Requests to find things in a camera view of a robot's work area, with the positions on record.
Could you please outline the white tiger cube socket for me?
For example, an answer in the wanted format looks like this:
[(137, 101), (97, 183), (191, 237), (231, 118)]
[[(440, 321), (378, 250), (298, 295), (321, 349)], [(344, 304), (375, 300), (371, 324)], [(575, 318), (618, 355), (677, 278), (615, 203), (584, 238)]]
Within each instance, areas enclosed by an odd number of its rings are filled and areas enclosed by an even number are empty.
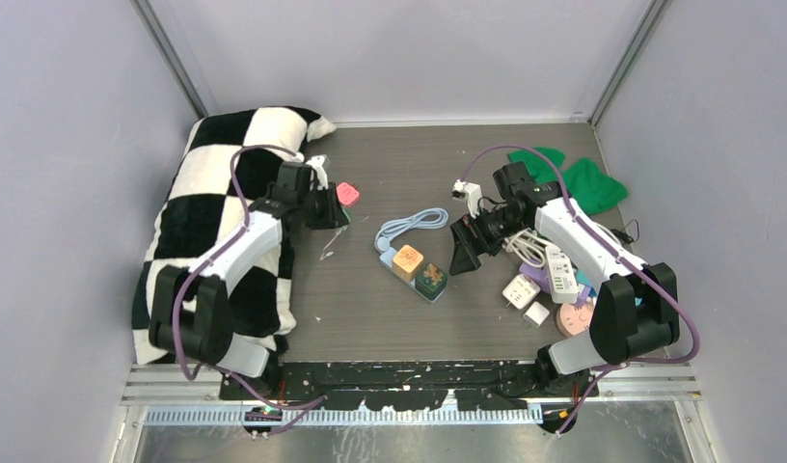
[(530, 305), (541, 292), (540, 286), (524, 274), (516, 275), (502, 290), (502, 297), (514, 309), (522, 310)]

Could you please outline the pink small plug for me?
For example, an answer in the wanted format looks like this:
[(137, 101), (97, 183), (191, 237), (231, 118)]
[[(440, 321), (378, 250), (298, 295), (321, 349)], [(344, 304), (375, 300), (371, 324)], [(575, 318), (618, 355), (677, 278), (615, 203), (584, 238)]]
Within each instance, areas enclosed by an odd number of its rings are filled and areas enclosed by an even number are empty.
[(341, 205), (350, 207), (355, 204), (361, 197), (359, 190), (352, 184), (341, 182), (336, 187), (336, 193)]

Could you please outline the dark green cube adapter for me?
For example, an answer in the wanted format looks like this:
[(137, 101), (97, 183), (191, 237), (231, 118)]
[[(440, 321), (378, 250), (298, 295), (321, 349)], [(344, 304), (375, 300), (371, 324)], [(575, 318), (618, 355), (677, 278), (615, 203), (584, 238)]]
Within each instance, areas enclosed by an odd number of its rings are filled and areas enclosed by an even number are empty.
[(425, 299), (434, 301), (445, 290), (448, 284), (447, 273), (436, 264), (426, 263), (416, 274), (415, 290)]

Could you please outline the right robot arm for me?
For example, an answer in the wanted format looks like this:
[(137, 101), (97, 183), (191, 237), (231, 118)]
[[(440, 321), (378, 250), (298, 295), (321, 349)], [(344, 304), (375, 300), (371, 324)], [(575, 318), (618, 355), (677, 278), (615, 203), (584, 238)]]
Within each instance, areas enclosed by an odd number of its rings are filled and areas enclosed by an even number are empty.
[(481, 255), (495, 256), (511, 234), (533, 229), (597, 286), (588, 329), (538, 350), (531, 376), (541, 392), (561, 395), (576, 373), (638, 360), (679, 339), (677, 282), (668, 265), (648, 264), (613, 242), (560, 181), (539, 183), (521, 162), (501, 167), (493, 179), (502, 200), (490, 210), (478, 204), (478, 185), (454, 182), (452, 197), (466, 201), (469, 211), (450, 227), (450, 274), (477, 270)]

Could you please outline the white power strip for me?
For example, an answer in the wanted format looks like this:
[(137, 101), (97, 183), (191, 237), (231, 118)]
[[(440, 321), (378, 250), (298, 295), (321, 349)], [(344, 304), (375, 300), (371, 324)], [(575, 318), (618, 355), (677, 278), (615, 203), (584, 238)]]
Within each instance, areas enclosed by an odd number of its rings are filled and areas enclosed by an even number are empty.
[(547, 245), (544, 252), (553, 301), (557, 304), (575, 304), (581, 291), (570, 258), (554, 244)]

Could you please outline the orange cube adapter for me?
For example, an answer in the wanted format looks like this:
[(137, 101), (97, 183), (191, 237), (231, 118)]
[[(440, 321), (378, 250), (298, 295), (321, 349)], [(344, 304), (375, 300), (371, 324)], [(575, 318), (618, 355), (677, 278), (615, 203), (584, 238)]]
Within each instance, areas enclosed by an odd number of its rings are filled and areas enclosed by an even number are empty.
[(392, 257), (392, 271), (403, 282), (410, 283), (424, 262), (424, 256), (410, 245), (403, 245)]

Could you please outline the white charger plug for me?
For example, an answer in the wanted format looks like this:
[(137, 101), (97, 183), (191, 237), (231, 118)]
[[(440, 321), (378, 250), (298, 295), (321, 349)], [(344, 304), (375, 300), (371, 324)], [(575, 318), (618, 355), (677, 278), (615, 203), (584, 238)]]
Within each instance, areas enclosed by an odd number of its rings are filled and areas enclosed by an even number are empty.
[(550, 311), (539, 302), (532, 302), (522, 314), (522, 318), (533, 327), (540, 327), (550, 316)]

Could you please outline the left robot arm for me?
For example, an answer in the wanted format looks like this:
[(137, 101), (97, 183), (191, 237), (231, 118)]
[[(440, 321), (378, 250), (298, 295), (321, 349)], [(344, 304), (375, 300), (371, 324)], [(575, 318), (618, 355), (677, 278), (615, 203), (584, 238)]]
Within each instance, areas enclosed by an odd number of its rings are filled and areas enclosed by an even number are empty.
[(349, 219), (325, 155), (283, 163), (263, 196), (244, 207), (242, 223), (185, 266), (169, 264), (155, 276), (149, 342), (176, 355), (243, 376), (254, 397), (272, 397), (281, 384), (268, 366), (270, 351), (235, 331), (231, 297), (271, 251), (281, 249), (299, 222), (312, 230), (338, 229)]

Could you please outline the light blue power strip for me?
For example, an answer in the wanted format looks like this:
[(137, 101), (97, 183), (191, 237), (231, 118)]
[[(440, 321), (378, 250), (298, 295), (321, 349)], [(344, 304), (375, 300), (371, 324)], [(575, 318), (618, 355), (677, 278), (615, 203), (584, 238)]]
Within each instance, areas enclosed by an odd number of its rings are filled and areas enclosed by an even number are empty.
[(381, 263), (426, 301), (434, 303), (448, 285), (448, 273), (410, 245), (380, 252)]

